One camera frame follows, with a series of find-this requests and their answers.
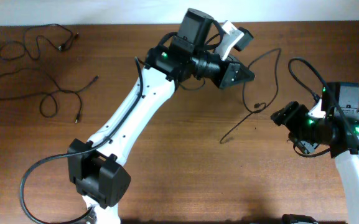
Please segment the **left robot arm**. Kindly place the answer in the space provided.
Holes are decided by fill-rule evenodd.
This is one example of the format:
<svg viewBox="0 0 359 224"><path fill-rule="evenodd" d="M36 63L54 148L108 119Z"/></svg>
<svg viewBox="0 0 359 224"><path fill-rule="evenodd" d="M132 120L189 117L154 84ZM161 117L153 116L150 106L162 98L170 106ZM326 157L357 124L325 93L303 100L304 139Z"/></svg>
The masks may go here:
<svg viewBox="0 0 359 224"><path fill-rule="evenodd" d="M80 223L119 223L118 203L131 178L124 169L137 138L154 113L190 77L207 78L220 89L248 82L254 73L230 52L243 50L253 35L231 22L189 9L180 28L163 36L144 62L139 77L114 115L86 142L68 148L69 179L87 211Z"/></svg>

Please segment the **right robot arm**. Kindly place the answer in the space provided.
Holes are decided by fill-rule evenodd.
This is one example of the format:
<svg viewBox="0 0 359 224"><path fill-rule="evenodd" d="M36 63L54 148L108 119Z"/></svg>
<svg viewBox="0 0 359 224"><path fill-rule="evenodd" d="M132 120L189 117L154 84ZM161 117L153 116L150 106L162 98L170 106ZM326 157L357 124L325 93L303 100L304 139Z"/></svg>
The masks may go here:
<svg viewBox="0 0 359 224"><path fill-rule="evenodd" d="M348 221L359 223L359 85L330 82L311 110L292 101L271 119L289 130L288 138L302 157L317 157L319 146L328 147L342 180Z"/></svg>

